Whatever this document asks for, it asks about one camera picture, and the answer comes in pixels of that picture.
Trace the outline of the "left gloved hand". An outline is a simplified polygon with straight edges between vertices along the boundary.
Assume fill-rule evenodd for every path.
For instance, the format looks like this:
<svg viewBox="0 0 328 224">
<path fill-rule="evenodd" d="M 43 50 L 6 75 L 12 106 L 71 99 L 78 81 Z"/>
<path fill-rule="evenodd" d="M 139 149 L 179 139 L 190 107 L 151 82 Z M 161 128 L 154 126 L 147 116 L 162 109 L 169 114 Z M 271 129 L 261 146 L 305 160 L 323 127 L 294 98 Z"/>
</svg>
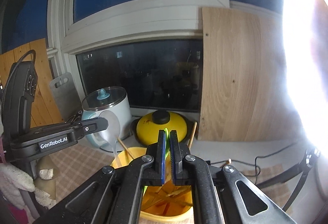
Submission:
<svg viewBox="0 0 328 224">
<path fill-rule="evenodd" d="M 52 208 L 56 202 L 56 178 L 59 168 L 49 156 L 37 161 L 37 178 L 11 164 L 1 164 L 1 193 L 13 206 L 22 210 L 27 203 L 20 191 L 32 192 L 41 206 Z"/>
</svg>

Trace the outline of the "pink sleeve forearm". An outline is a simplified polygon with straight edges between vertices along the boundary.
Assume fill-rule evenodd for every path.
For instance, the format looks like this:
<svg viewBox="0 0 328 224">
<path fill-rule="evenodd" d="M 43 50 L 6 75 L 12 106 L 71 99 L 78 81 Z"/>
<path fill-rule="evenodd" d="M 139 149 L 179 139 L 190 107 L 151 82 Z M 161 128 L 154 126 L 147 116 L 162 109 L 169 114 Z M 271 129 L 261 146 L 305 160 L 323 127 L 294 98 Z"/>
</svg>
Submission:
<svg viewBox="0 0 328 224">
<path fill-rule="evenodd" d="M 29 223 L 25 209 L 19 209 L 1 192 L 1 223 Z"/>
</svg>

